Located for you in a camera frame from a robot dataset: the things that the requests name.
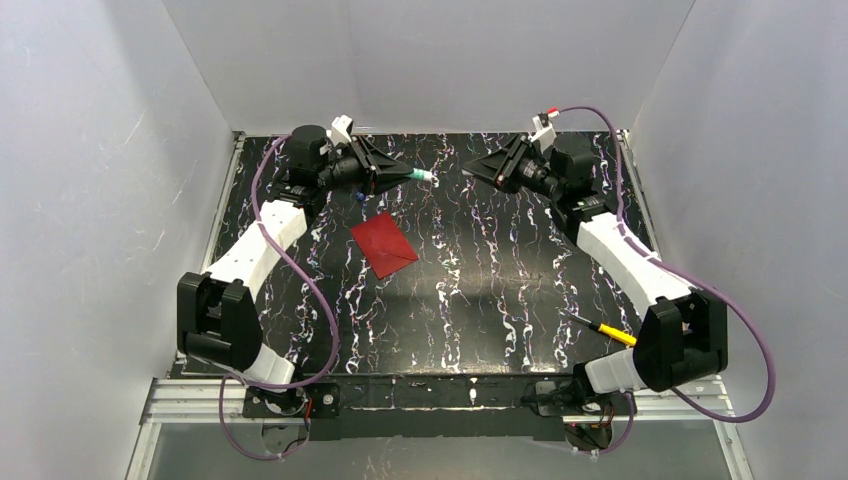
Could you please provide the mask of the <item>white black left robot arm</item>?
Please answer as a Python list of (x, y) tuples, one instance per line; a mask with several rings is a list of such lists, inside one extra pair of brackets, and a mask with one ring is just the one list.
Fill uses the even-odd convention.
[[(267, 166), (282, 155), (287, 165), (272, 182), (269, 199), (259, 202), (260, 180), (254, 178), (253, 222), (221, 258), (201, 273), (185, 273), (177, 284), (180, 353), (275, 393), (305, 387), (329, 373), (340, 348), (338, 322), (324, 294), (287, 248), (308, 232), (333, 190), (357, 188), (368, 197), (411, 180), (437, 179), (388, 156), (352, 128), (352, 119), (341, 115), (329, 128), (302, 125), (272, 142), (260, 164)], [(301, 278), (329, 320), (329, 359), (318, 373), (300, 381), (294, 378), (294, 364), (265, 343), (255, 305), (279, 261)]]

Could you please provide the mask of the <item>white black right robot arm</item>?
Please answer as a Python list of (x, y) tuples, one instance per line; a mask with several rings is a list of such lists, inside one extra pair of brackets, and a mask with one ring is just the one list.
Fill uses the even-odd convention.
[(566, 392), (585, 399), (619, 390), (669, 390), (728, 364), (727, 308), (703, 289), (642, 256), (595, 187), (588, 140), (560, 134), (545, 150), (524, 135), (463, 164), (465, 175), (504, 193), (549, 201), (557, 228), (612, 277), (642, 317), (633, 347), (575, 366)]

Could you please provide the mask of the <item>green white glue stick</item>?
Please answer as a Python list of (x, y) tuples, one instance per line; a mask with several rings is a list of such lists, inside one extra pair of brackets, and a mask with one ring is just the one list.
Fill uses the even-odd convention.
[(417, 180), (417, 181), (424, 181), (424, 182), (429, 182), (429, 183), (433, 183), (437, 180), (437, 177), (436, 177), (435, 174), (433, 174), (430, 171), (421, 170), (421, 169), (414, 169), (409, 174), (409, 177), (411, 179), (414, 179), (414, 180)]

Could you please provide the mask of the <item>red paper envelope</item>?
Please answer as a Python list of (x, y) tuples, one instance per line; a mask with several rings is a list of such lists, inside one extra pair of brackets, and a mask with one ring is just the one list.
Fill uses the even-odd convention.
[(350, 229), (378, 280), (419, 260), (394, 218), (383, 212)]

